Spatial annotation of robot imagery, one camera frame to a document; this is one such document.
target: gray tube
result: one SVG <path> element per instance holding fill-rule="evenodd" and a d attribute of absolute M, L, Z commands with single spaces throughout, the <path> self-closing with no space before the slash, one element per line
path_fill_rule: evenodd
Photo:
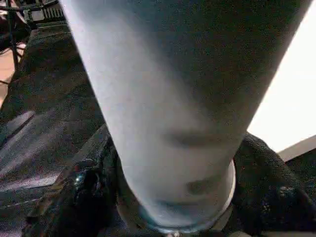
<path fill-rule="evenodd" d="M 148 218 L 169 228 L 217 218 L 234 189 L 232 158 L 293 34 L 295 6 L 62 4 L 126 181 Z"/>

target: black fabric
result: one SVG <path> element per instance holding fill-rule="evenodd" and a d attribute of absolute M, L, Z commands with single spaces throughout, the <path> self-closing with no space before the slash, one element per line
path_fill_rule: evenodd
<path fill-rule="evenodd" d="M 316 203 L 316 149 L 286 163 L 304 185 L 306 193 Z"/>
<path fill-rule="evenodd" d="M 247 233 L 316 230 L 315 205 L 267 144 L 247 133 L 234 161 L 237 186 L 233 203 Z"/>
<path fill-rule="evenodd" d="M 19 69 L 0 111 L 0 237 L 21 235 L 26 215 L 104 124 L 67 27 L 32 31 Z"/>

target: black cable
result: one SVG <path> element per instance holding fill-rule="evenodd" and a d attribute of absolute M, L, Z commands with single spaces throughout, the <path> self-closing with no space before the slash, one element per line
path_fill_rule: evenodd
<path fill-rule="evenodd" d="M 24 10 L 39 10 L 43 7 L 43 5 L 38 5 L 38 6 L 23 6 L 23 7 L 11 7 L 10 6 L 0 6 L 0 10 L 3 10 L 3 11 L 20 11 L 20 12 L 23 12 Z"/>
<path fill-rule="evenodd" d="M 52 0 L 52 1 L 49 1 L 45 4 L 31 4 L 30 6 L 22 6 L 22 7 L 11 7 L 11 5 L 10 6 L 7 5 L 7 6 L 0 6 L 0 10 L 23 12 L 24 10 L 39 10 L 39 9 L 44 8 L 44 7 L 54 5 L 56 3 L 58 3 L 58 0 Z"/>
<path fill-rule="evenodd" d="M 6 6 L 11 7 L 11 0 L 5 0 Z M 14 17 L 12 15 L 13 13 L 11 11 L 8 11 L 8 24 L 9 24 L 9 33 L 10 33 L 10 40 L 11 40 L 11 48 L 13 52 L 13 62 L 14 62 L 14 69 L 15 71 L 18 70 L 18 55 L 16 51 L 16 41 L 15 37 L 13 35 L 13 25 L 14 25 Z"/>
<path fill-rule="evenodd" d="M 8 83 L 8 82 L 3 81 L 3 80 L 0 80 L 0 83 L 3 83 L 3 84 L 6 84 L 6 85 L 9 85 L 9 83 Z"/>

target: cylindrical object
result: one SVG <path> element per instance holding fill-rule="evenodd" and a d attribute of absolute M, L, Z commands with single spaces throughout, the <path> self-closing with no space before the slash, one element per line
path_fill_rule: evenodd
<path fill-rule="evenodd" d="M 62 4 L 144 215 L 169 228 L 216 217 L 233 188 L 232 158 L 293 34 L 296 2 Z"/>

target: metal base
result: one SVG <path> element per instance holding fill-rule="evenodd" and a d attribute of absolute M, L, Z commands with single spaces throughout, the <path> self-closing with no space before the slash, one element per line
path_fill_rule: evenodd
<path fill-rule="evenodd" d="M 144 208 L 137 201 L 136 197 L 130 190 L 128 184 L 125 181 L 121 166 L 118 165 L 118 212 L 123 221 L 132 229 L 151 229 L 165 234 L 176 232 L 195 233 L 207 229 L 221 230 L 226 225 L 231 215 L 232 209 L 230 208 L 230 204 L 236 186 L 236 170 L 233 161 L 231 162 L 229 169 L 230 170 L 228 173 L 233 179 L 232 186 L 222 209 L 217 212 L 216 215 L 210 217 L 204 222 L 199 222 L 191 226 L 171 228 L 155 225 L 154 222 L 148 220 L 148 217 L 146 217 L 146 219 L 142 217 L 141 210 L 144 210 Z"/>

